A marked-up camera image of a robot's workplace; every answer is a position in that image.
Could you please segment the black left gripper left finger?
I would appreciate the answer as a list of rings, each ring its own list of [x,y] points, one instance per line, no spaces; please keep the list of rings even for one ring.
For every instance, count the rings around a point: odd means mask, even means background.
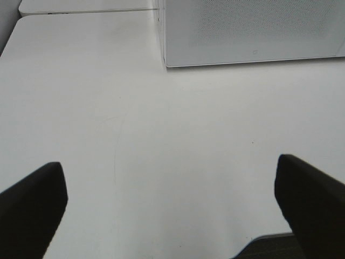
[[[41,166],[1,192],[1,258],[43,258],[67,203],[59,162]]]

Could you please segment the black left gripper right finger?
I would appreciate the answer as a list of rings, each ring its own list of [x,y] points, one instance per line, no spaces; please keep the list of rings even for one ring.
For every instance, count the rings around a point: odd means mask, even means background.
[[[274,196],[306,258],[344,258],[344,184],[291,154],[278,158]]]

